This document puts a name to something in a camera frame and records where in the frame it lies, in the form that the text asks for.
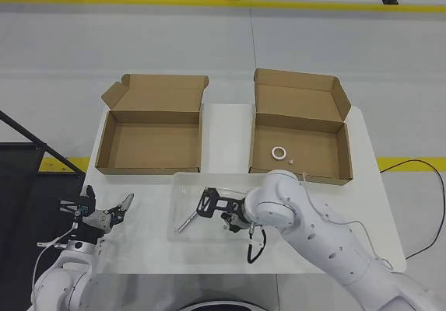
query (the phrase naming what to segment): cardboard box lid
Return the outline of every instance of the cardboard box lid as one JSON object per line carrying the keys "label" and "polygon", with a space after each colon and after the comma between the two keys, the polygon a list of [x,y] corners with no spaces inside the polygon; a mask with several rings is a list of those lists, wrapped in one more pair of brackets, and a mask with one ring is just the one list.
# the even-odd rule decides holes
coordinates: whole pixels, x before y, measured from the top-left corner
{"label": "cardboard box lid", "polygon": [[256,69],[256,112],[307,119],[344,121],[350,102],[332,75]]}
{"label": "cardboard box lid", "polygon": [[114,83],[102,100],[112,110],[200,111],[206,75],[130,75]]}

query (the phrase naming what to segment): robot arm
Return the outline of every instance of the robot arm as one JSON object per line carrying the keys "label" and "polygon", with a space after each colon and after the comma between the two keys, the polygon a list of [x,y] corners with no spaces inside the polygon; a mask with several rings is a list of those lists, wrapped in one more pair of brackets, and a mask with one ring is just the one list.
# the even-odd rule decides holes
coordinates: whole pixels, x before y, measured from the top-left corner
{"label": "robot arm", "polygon": [[313,202],[290,172],[275,170],[245,199],[246,216],[276,227],[302,257],[334,278],[366,311],[437,311],[446,305],[413,280],[390,272],[342,217]]}
{"label": "robot arm", "polygon": [[[91,186],[85,186],[81,195],[73,200],[61,200],[61,211],[74,214],[70,240],[67,244],[38,243],[38,246],[63,249],[55,263],[47,269],[33,287],[29,310],[59,311],[85,309],[90,294],[90,282],[97,274],[98,255],[101,238],[112,230],[114,225],[124,221],[126,211],[134,195],[128,195],[116,207],[108,210],[95,210],[95,194]],[[84,264],[86,271],[64,268],[64,264]]]}

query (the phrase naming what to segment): yellow floor line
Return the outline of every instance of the yellow floor line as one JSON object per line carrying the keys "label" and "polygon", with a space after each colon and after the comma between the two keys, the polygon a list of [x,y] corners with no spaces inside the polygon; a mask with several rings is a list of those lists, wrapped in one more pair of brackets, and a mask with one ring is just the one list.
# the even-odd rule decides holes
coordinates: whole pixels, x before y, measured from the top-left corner
{"label": "yellow floor line", "polygon": [[[437,170],[441,172],[446,172],[446,158],[377,158],[378,168],[380,170],[383,170],[397,163],[401,163],[409,159],[420,159],[426,161],[435,166]],[[401,166],[395,167],[394,169],[391,169],[391,172],[429,172],[429,171],[432,171],[432,168],[421,162],[408,162]]]}
{"label": "yellow floor line", "polygon": [[74,5],[183,5],[266,9],[320,9],[335,11],[446,13],[446,5],[383,5],[378,3],[301,2],[266,0],[0,0],[0,3]]}
{"label": "yellow floor line", "polygon": [[[88,164],[90,163],[89,157],[83,158],[68,158],[70,162],[75,164],[77,167],[83,171],[88,170]],[[380,170],[386,169],[389,166],[393,166],[402,161],[406,161],[413,158],[377,158],[378,168]],[[414,158],[427,161],[428,163],[435,166],[439,171],[446,172],[446,158]],[[67,166],[63,165],[60,161],[55,158],[44,158],[41,166],[39,168],[40,172],[72,172]],[[402,166],[398,166],[391,170],[391,172],[429,172],[432,169],[425,164],[420,162],[410,162]]]}
{"label": "yellow floor line", "polygon": [[[90,164],[89,157],[83,158],[67,158],[72,164],[86,172],[88,164]],[[39,167],[40,172],[72,172],[66,165],[55,158],[44,158]]]}

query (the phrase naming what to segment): transparent plastic container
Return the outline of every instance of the transparent plastic container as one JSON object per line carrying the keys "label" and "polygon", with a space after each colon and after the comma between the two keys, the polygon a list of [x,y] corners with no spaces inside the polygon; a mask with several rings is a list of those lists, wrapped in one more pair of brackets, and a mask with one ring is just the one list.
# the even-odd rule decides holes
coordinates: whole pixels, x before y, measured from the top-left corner
{"label": "transparent plastic container", "polygon": [[196,215],[181,232],[183,223],[192,216],[206,187],[215,187],[222,197],[241,199],[253,188],[260,187],[265,174],[175,173],[170,201],[169,239],[199,243],[248,243],[248,230],[234,233],[225,228],[221,211],[211,218]]}

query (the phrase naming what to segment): white ring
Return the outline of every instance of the white ring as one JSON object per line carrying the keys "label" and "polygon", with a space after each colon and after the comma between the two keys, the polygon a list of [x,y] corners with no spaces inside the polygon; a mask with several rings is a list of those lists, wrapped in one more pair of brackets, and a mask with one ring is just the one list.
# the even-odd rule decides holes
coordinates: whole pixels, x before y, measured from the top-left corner
{"label": "white ring", "polygon": [[[278,149],[283,151],[283,155],[282,156],[277,156],[275,154],[275,151],[278,150]],[[276,146],[275,148],[273,148],[272,151],[271,151],[271,154],[272,154],[272,157],[277,159],[277,160],[283,160],[286,157],[286,151],[285,151],[284,147],[280,147],[280,146]]]}

